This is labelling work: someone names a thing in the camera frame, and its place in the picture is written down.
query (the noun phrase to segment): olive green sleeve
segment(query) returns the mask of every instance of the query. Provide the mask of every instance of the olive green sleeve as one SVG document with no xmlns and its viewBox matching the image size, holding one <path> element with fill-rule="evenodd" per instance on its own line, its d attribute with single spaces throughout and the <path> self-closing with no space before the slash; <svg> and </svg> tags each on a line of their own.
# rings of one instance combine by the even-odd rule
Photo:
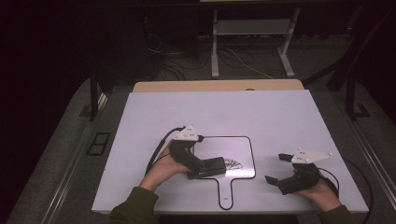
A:
<svg viewBox="0 0 396 224">
<path fill-rule="evenodd" d="M 319 219 L 322 224 L 358 224 L 358 221 L 344 205 L 320 214 Z"/>
<path fill-rule="evenodd" d="M 158 196 L 155 193 L 135 187 L 128 199 L 111 211 L 107 223 L 157 223 L 154 216 L 154 204 L 157 200 Z"/>
</svg>

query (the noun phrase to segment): white tabletop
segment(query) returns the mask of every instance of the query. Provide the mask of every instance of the white tabletop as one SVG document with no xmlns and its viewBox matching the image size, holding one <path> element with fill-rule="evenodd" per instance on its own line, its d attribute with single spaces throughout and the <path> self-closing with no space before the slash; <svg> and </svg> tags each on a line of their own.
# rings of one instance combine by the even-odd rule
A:
<svg viewBox="0 0 396 224">
<path fill-rule="evenodd" d="M 279 153 L 297 148 L 331 152 L 316 162 L 339 180 L 340 200 L 351 212 L 366 212 L 361 197 L 309 91 L 190 91 L 130 93 L 106 169 L 92 206 L 109 213 L 124 202 L 144 176 L 152 152 L 172 129 L 193 123 L 203 136 L 246 136 L 250 140 L 255 176 L 232 182 L 233 206 L 219 206 L 219 185 L 213 179 L 173 176 L 156 191 L 155 211 L 162 214 L 295 214 L 317 210 L 306 199 L 282 195 L 265 182 L 293 175 L 291 163 Z M 201 147 L 209 144 L 197 143 Z"/>
</svg>

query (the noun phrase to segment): floor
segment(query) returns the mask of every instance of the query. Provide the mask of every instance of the floor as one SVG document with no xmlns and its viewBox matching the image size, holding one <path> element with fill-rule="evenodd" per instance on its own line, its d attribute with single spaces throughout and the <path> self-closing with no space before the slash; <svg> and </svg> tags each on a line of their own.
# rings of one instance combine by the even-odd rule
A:
<svg viewBox="0 0 396 224">
<path fill-rule="evenodd" d="M 325 39 L 318 36 L 293 38 L 288 56 L 295 78 L 304 80 L 337 61 L 350 41 L 347 35 Z M 281 43 L 281 36 L 221 38 L 219 79 L 287 78 L 276 52 Z M 184 54 L 182 49 L 166 46 L 166 43 L 161 47 L 152 46 L 153 55 L 156 54 L 153 50 L 162 51 L 163 47 L 167 47 L 166 57 L 162 56 L 158 64 L 161 69 L 153 80 L 211 79 L 210 39 L 202 36 L 199 44 L 197 57 Z M 396 176 L 393 162 L 396 158 L 396 127 L 360 85 L 356 90 L 356 104 L 364 105 L 370 117 L 351 120 L 344 109 L 346 90 L 329 91 L 326 84 L 330 76 L 306 88 L 311 91 L 332 139 L 346 158 L 346 165 L 363 198 L 372 208 L 365 223 L 393 223 L 396 220 L 396 204 L 389 193 L 395 192 L 392 181 Z M 103 156 L 87 156 L 85 151 L 96 133 L 111 133 L 114 137 L 131 88 L 119 85 L 113 92 L 104 94 L 98 116 L 90 121 L 89 80 L 82 83 L 8 223 L 106 221 L 106 216 L 94 213 L 91 206 L 114 139 L 110 138 Z M 356 216 L 362 222 L 366 218 L 365 214 Z M 317 214 L 298 214 L 297 218 L 301 224 L 319 223 Z"/>
</svg>

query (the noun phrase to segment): hand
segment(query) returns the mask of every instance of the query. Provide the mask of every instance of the hand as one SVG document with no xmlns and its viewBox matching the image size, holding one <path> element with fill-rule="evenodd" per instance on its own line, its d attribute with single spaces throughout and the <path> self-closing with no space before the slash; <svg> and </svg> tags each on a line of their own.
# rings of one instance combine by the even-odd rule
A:
<svg viewBox="0 0 396 224">
<path fill-rule="evenodd" d="M 332 189 L 322 179 L 312 189 L 300 190 L 295 194 L 305 197 L 322 212 L 328 212 L 341 205 Z"/>
<path fill-rule="evenodd" d="M 188 172 L 190 169 L 175 161 L 169 152 L 169 145 L 160 153 L 149 172 L 140 182 L 139 187 L 155 191 L 164 181 L 175 174 Z"/>
</svg>

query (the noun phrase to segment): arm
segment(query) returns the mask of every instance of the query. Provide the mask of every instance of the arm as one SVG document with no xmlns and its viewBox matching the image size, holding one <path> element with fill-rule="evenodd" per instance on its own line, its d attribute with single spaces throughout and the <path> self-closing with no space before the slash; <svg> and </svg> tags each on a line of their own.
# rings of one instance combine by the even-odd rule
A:
<svg viewBox="0 0 396 224">
<path fill-rule="evenodd" d="M 312 189 L 301 190 L 296 192 L 296 194 L 305 197 L 318 207 L 322 212 L 319 215 L 319 219 L 323 224 L 358 223 L 322 179 Z"/>
<path fill-rule="evenodd" d="M 110 215 L 108 223 L 156 223 L 154 205 L 158 196 L 154 193 L 161 183 L 181 172 L 189 169 L 176 162 L 170 155 L 168 147 L 159 155 L 151 170 L 135 187 L 128 199 L 115 207 Z"/>
</svg>

